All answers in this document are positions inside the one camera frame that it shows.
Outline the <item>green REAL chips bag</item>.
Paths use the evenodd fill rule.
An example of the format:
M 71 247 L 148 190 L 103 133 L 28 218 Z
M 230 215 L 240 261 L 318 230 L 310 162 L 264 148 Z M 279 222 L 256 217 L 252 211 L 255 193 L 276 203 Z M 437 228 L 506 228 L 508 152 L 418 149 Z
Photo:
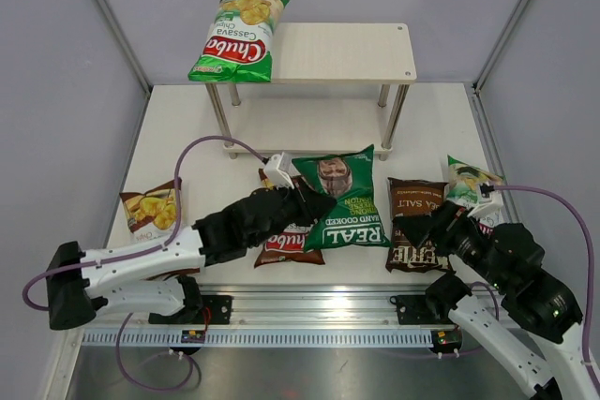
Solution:
M 305 251 L 390 245 L 374 201 L 373 159 L 374 146 L 369 145 L 355 153 L 292 161 L 310 187 L 336 200 L 331 212 L 311 228 Z

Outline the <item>green Chuba cassava chips bag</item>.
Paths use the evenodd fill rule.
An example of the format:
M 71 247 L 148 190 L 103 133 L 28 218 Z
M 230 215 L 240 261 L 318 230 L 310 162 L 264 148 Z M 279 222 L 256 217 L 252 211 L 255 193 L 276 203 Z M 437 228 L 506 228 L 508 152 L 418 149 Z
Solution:
M 189 71 L 202 83 L 270 82 L 273 40 L 289 0 L 219 0 L 202 52 Z

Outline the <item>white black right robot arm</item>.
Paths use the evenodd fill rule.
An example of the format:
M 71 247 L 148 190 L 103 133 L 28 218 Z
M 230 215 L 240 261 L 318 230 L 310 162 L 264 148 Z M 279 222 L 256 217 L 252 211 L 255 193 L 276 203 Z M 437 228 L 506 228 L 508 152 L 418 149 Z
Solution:
M 470 334 L 531 399 L 596 399 L 599 368 L 584 342 L 575 295 L 542 266 L 544 249 L 520 223 L 481 231 L 471 210 L 451 201 L 425 215 L 397 216 L 394 225 L 419 248 L 432 244 L 473 269 L 502 296 L 501 306 L 539 347 L 535 354 L 479 302 L 455 274 L 425 291 L 427 314 Z

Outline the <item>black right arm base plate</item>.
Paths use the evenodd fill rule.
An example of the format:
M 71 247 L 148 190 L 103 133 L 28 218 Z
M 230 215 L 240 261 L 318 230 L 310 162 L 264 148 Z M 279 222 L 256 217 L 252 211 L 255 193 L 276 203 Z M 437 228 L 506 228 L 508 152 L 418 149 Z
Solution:
M 449 325 L 448 318 L 436 316 L 429 308 L 424 294 L 401 294 L 389 297 L 399 325 Z

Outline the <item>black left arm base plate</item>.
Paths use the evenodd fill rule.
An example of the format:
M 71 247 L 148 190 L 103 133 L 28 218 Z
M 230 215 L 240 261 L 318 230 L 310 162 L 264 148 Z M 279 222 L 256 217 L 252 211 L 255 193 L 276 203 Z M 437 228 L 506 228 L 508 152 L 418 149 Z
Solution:
M 233 297 L 230 295 L 203 295 L 196 305 L 185 305 L 171 316 L 151 313 L 148 323 L 153 325 L 228 325 L 231 321 Z

